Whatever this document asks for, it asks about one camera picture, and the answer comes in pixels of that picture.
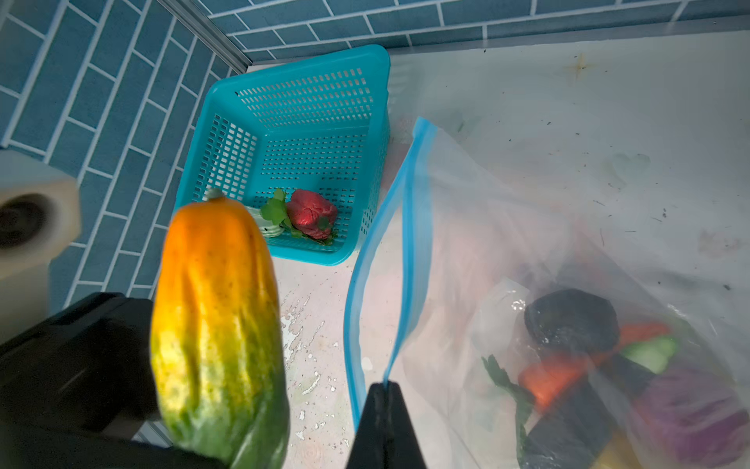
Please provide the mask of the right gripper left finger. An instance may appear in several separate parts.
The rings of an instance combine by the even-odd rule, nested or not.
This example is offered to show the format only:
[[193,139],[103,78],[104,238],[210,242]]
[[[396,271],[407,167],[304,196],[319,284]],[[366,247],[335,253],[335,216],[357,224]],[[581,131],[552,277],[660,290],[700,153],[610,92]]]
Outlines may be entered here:
[[382,383],[370,386],[361,421],[355,433],[347,469],[385,469],[387,467],[387,399]]

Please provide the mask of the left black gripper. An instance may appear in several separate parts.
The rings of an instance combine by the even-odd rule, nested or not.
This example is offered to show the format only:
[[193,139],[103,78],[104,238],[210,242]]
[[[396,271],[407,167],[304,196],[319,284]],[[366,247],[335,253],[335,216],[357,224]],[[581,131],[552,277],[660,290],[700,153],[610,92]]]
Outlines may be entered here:
[[2,467],[222,467],[178,449],[161,420],[152,308],[94,293],[2,344]]

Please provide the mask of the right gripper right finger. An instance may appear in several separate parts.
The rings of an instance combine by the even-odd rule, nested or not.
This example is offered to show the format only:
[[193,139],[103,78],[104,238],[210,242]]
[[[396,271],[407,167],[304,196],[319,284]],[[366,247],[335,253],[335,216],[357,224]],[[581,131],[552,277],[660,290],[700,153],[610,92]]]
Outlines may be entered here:
[[411,423],[400,385],[385,387],[385,467],[426,469],[426,463]]

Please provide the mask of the green yellow toy corn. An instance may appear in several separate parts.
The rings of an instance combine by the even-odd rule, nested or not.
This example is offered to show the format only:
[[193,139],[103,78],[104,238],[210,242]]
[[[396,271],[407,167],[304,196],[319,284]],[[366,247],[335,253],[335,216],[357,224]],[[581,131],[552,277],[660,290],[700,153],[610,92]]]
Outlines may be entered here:
[[158,408],[175,446],[228,468],[279,468],[290,436],[279,292],[254,219],[224,195],[182,207],[150,326]]

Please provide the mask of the orange toy carrot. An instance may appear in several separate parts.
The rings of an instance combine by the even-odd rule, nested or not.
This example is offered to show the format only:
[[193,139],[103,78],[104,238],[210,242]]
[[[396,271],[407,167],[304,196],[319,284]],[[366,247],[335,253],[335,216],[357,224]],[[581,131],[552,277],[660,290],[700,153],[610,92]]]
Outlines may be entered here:
[[609,352],[590,354],[560,353],[545,358],[541,363],[529,365],[519,375],[519,385],[534,398],[534,407],[544,414],[568,388],[627,346],[667,336],[671,329],[660,322],[626,324],[620,329],[620,339]]

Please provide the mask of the clear zip top bag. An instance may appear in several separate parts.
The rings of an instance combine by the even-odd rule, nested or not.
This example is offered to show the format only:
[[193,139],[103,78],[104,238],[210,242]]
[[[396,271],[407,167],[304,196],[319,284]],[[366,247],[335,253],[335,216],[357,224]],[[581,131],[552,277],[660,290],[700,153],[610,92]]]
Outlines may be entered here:
[[347,465],[745,468],[748,302],[659,302],[420,118],[346,300]]

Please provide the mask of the dark toy avocado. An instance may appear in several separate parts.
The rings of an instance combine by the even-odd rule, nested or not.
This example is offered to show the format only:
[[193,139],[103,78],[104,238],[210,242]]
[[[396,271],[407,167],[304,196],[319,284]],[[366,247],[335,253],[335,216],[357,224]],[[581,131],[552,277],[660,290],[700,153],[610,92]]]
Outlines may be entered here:
[[528,304],[523,321],[541,348],[572,353],[605,353],[619,342],[611,301],[579,289],[558,290]]

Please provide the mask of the red toy strawberry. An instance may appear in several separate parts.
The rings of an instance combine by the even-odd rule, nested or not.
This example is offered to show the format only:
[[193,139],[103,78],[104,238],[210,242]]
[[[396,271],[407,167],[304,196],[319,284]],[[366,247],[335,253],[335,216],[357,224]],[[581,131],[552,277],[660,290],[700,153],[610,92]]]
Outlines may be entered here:
[[296,190],[286,203],[286,211],[292,226],[303,235],[320,242],[332,236],[338,209],[322,195]]

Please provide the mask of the white green toy radish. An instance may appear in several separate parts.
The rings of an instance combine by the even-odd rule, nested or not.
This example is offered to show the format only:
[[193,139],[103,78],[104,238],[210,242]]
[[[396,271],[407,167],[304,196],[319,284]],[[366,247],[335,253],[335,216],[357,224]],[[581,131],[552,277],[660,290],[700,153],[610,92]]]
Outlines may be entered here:
[[276,189],[273,196],[261,208],[246,206],[264,238],[277,238],[292,231],[286,208],[286,193]]

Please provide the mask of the purple toy onion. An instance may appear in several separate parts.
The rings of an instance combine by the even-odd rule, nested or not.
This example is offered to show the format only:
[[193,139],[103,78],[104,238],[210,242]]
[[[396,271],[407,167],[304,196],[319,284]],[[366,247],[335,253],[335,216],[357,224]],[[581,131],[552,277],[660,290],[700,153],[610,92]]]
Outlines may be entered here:
[[749,449],[749,412],[724,379],[674,365],[636,400],[633,433],[658,453],[685,465],[719,468]]

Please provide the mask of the teal plastic basket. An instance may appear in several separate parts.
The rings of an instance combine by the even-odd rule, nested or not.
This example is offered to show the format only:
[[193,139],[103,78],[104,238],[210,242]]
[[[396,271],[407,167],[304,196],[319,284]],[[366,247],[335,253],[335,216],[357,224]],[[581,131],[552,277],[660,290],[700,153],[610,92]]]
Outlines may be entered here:
[[390,139],[391,59],[367,45],[256,70],[208,91],[176,199],[185,206],[211,187],[250,207],[276,191],[307,190],[338,211],[334,240],[282,234],[277,258],[334,266],[365,238],[378,205]]

